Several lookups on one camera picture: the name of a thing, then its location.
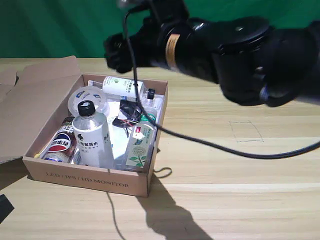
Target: wood grain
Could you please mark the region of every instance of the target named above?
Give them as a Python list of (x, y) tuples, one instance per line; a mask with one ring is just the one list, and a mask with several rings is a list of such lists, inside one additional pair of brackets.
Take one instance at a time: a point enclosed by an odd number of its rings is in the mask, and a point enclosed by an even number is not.
[[(22, 70), (43, 60), (0, 59), (0, 70)], [(83, 73), (117, 75), (103, 59), (79, 59), (79, 67)], [(295, 150), (319, 139), (318, 106), (294, 101), (278, 108), (242, 107), (210, 82), (158, 68), (139, 69), (138, 75), (168, 80), (164, 127), (171, 130), (261, 154)], [(155, 169), (169, 167), (172, 174), (155, 174), (149, 198), (19, 179), (27, 174), (19, 163), (13, 174), (8, 174), (12, 165), (1, 165), (5, 177), (0, 180), (6, 182), (0, 194), (15, 210), (0, 225), (0, 239), (320, 239), (319, 150), (257, 160), (165, 133), (159, 149)]]

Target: green backdrop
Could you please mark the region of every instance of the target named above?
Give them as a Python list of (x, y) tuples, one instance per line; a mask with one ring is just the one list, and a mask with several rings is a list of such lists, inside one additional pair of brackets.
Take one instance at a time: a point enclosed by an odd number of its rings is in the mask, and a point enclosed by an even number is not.
[[(260, 15), (276, 27), (320, 18), (319, 0), (185, 0), (192, 17), (212, 21)], [(0, 58), (101, 58), (103, 41), (122, 31), (116, 0), (0, 0)], [(129, 18), (140, 27), (141, 15)]]

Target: cardboard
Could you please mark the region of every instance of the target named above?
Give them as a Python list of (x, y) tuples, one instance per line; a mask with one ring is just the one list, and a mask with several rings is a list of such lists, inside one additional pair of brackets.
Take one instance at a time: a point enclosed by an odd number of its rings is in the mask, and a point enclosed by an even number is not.
[[(0, 164), (23, 157), (23, 163), (36, 181), (147, 197), (160, 139), (157, 131), (148, 173), (136, 173), (53, 162), (34, 158), (64, 118), (70, 115), (67, 102), (88, 80), (103, 82), (105, 75), (81, 74), (74, 56), (47, 60), (26, 67), (16, 84), (13, 70), (0, 73)], [(147, 88), (164, 95), (159, 123), (167, 106), (168, 83), (143, 80)]]

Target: black object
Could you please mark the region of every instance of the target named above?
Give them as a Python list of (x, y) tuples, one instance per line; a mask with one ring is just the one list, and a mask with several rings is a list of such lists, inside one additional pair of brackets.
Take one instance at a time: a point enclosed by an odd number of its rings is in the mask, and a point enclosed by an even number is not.
[(78, 112), (82, 117), (89, 117), (95, 114), (96, 108), (93, 101), (85, 100), (78, 104)]
[(0, 224), (14, 209), (8, 198), (4, 194), (0, 195)]
[[(211, 22), (190, 18), (183, 0), (145, 0), (131, 13), (148, 10), (130, 36), (137, 67), (160, 67), (220, 85), (223, 95), (243, 106), (277, 107), (312, 89), (318, 68), (320, 22), (276, 29), (259, 16)], [(132, 70), (122, 33), (105, 42), (108, 67)]]
[(152, 100), (155, 98), (156, 90), (149, 88), (146, 93), (147, 93), (146, 98)]
[(140, 121), (141, 109), (136, 102), (121, 100), (120, 111), (128, 120)]

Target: small bottle with green label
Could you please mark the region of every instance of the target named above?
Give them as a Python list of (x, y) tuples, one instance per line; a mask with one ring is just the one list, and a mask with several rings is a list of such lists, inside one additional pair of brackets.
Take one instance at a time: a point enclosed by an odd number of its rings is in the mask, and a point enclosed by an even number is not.
[[(153, 107), (145, 107), (144, 110), (155, 122), (157, 110)], [(150, 165), (155, 136), (156, 128), (145, 115), (142, 115), (140, 122), (132, 128), (121, 170), (146, 172)]]

